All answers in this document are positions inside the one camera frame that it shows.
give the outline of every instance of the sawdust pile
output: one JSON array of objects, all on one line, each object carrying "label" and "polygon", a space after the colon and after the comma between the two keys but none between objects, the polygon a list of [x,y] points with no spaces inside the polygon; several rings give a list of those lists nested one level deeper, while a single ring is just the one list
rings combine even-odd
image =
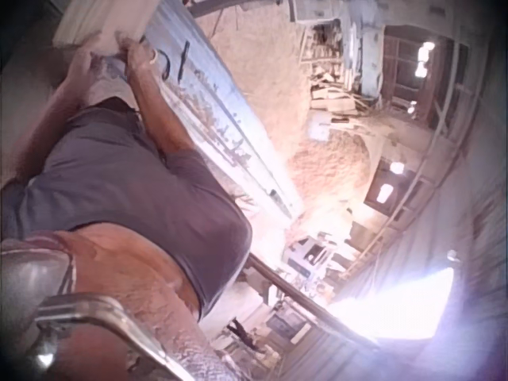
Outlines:
[{"label": "sawdust pile", "polygon": [[306,70],[298,65],[304,28],[289,22],[287,4],[244,12],[240,7],[197,19],[263,122],[284,162],[304,137],[310,104]]},{"label": "sawdust pile", "polygon": [[321,230],[339,237],[339,219],[369,178],[364,140],[341,131],[330,131],[326,142],[305,139],[287,166],[306,210],[287,232],[287,241]]},{"label": "sawdust pile", "polygon": [[292,242],[341,226],[347,201],[368,180],[369,155],[363,139],[347,133],[331,132],[328,142],[306,136],[310,73],[298,64],[304,28],[290,23],[288,12],[286,3],[248,12],[232,7],[220,18],[215,12],[197,23],[264,124],[303,198],[306,212],[286,234]]}]

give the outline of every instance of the metal frame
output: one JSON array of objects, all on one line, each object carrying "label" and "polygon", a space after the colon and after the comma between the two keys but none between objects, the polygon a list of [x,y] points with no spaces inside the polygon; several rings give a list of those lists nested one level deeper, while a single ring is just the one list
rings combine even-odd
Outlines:
[{"label": "metal frame", "polygon": [[109,296],[78,293],[46,298],[37,310],[35,321],[41,327],[57,330],[75,324],[100,326],[120,337],[169,375],[182,381],[194,380],[178,361],[166,353],[159,341],[141,328],[116,299]]}]

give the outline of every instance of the wall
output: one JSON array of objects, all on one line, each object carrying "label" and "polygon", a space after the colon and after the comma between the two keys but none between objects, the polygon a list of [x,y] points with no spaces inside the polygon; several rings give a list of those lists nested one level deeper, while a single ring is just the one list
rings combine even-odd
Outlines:
[{"label": "wall", "polygon": [[495,32],[462,156],[422,215],[381,255],[376,270],[374,264],[364,269],[337,298],[362,298],[372,284],[378,293],[420,278],[446,265],[447,251],[456,250],[462,264],[436,335],[418,348],[410,366],[313,329],[287,355],[282,380],[468,381],[508,376],[506,30]]}]

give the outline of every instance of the wooden board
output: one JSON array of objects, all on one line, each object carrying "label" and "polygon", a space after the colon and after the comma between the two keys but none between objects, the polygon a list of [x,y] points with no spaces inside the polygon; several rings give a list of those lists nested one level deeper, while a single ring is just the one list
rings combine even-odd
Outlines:
[{"label": "wooden board", "polygon": [[328,110],[334,113],[356,111],[355,100],[352,98],[314,99],[310,101],[310,108],[315,110]]},{"label": "wooden board", "polygon": [[139,40],[160,0],[72,0],[53,37],[53,45],[81,44],[95,32],[102,32],[99,53],[118,52],[115,32]]}]

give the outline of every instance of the bright light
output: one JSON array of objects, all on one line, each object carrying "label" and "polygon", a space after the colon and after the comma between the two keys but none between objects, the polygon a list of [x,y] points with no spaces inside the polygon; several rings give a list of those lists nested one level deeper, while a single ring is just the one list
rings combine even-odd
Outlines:
[{"label": "bright light", "polygon": [[427,69],[423,65],[424,62],[418,62],[418,67],[416,68],[416,71],[414,72],[414,76],[418,78],[425,78],[427,76]]},{"label": "bright light", "polygon": [[427,41],[423,43],[423,47],[427,50],[433,50],[436,47],[436,44]]},{"label": "bright light", "polygon": [[381,189],[379,190],[377,202],[384,204],[388,198],[390,197],[391,192],[394,191],[394,188],[390,184],[383,184]]},{"label": "bright light", "polygon": [[449,267],[363,300],[345,299],[328,310],[365,337],[429,339],[436,333],[452,283]]},{"label": "bright light", "polygon": [[53,354],[52,353],[47,353],[47,354],[44,354],[44,355],[38,355],[37,356],[37,361],[39,361],[39,363],[44,367],[44,368],[49,368],[49,366],[53,363]]},{"label": "bright light", "polygon": [[401,175],[402,173],[404,173],[404,163],[394,162],[390,164],[390,171],[392,171],[396,175]]},{"label": "bright light", "polygon": [[418,49],[418,61],[419,62],[427,62],[429,60],[429,50],[425,47],[421,47]]}]

